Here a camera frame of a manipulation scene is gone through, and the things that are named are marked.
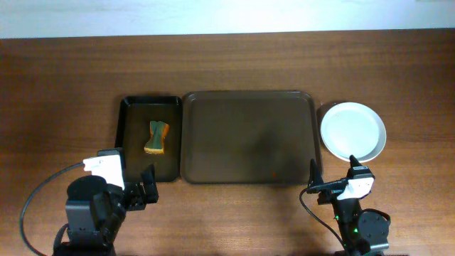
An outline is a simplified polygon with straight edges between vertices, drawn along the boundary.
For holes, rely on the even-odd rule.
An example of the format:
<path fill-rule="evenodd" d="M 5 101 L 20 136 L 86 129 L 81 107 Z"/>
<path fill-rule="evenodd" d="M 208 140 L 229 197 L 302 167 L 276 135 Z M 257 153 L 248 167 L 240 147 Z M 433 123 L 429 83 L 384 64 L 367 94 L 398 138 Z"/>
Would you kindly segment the white plate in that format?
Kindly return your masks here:
<path fill-rule="evenodd" d="M 324 146 L 338 159 L 354 156 L 360 163 L 378 157 L 387 143 L 380 115 L 366 105 L 342 102 L 322 116 L 320 135 Z"/>

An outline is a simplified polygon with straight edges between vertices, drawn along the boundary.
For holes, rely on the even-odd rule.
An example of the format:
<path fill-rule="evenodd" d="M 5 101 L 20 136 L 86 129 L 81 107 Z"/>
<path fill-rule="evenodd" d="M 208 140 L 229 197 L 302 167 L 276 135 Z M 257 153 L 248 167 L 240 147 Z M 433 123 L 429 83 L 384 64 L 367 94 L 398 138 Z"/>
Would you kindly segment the orange green sponge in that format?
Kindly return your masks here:
<path fill-rule="evenodd" d="M 150 138 L 144 145 L 147 154 L 164 154 L 164 140 L 168 134 L 170 126 L 162 121 L 150 121 Z"/>

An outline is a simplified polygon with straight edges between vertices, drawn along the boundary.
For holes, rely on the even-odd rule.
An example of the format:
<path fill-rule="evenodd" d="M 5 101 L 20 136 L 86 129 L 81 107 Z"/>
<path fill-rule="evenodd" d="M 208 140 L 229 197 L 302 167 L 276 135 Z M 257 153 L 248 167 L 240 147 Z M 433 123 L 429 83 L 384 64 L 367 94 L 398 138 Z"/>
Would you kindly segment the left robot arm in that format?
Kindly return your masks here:
<path fill-rule="evenodd" d="M 139 182 L 126 182 L 122 148 L 103 149 L 82 161 L 90 175 L 73 181 L 67 189 L 68 222 L 53 243 L 54 255 L 115 255 L 114 240 L 128 211 L 157 203 L 155 168 L 141 172 Z"/>

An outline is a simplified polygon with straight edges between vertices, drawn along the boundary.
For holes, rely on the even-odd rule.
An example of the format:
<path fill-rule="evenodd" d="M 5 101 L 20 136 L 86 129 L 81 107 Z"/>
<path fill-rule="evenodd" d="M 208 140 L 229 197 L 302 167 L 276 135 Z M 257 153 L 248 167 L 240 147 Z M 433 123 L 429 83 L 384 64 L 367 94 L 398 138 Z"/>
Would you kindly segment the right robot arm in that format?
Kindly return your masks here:
<path fill-rule="evenodd" d="M 389 248 L 388 235 L 391 217 L 380 210 L 362 208 L 360 200 L 372 190 L 375 176 L 353 155 L 349 156 L 350 168 L 346 177 L 325 182 L 314 159 L 310 161 L 308 186 L 299 194 L 299 200 L 306 212 L 327 228 L 339 243 L 342 250 L 335 255 L 383 255 Z M 317 217 L 305 204 L 303 195 L 316 194 L 319 205 L 330 204 L 339 231 Z"/>

